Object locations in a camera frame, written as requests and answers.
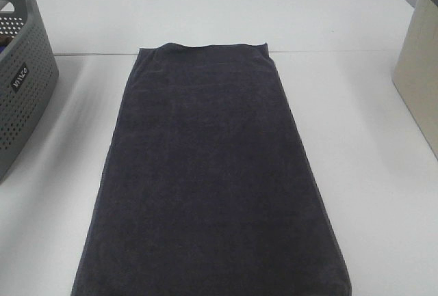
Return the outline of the dark grey towel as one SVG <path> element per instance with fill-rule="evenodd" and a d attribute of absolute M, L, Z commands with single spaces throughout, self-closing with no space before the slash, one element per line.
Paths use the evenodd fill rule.
<path fill-rule="evenodd" d="M 347 288 L 267 46 L 142 49 L 72 293 Z"/>

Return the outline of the grey perforated plastic basket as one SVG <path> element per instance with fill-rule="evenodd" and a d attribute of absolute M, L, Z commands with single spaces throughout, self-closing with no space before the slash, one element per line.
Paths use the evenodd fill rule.
<path fill-rule="evenodd" d="M 36 0 L 2 0 L 1 175 L 5 176 L 38 125 L 55 89 L 59 70 Z"/>

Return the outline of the beige fabric storage bin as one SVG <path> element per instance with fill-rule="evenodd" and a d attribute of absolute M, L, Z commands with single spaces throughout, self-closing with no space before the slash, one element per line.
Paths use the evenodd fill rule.
<path fill-rule="evenodd" d="M 417 0 L 392 81 L 437 155 L 437 0 Z"/>

